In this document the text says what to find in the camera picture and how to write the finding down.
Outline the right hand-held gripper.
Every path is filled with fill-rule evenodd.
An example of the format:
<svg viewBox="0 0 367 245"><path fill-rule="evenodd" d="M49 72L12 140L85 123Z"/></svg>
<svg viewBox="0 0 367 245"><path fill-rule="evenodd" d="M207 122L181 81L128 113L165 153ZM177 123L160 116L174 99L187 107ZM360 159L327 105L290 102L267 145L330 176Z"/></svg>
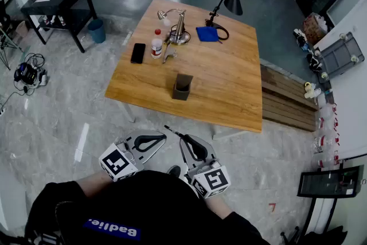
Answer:
<svg viewBox="0 0 367 245"><path fill-rule="evenodd" d="M218 195L231 185L226 166L215 158L214 149L209 143L197 136L186 134L184 139L179 140L179 146L183 161L189 168L185 178L201 198L208 199ZM198 166L199 161L206 163Z"/></svg>

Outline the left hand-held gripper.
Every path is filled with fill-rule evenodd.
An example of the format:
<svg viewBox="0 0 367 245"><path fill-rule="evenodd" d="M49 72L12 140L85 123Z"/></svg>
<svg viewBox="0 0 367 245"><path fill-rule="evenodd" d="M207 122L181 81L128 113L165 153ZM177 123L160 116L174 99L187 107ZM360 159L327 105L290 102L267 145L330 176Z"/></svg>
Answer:
<svg viewBox="0 0 367 245"><path fill-rule="evenodd" d="M158 131L134 130L119 137L99 157L101 168L113 182L144 170L147 162L165 143L167 136Z"/></svg>

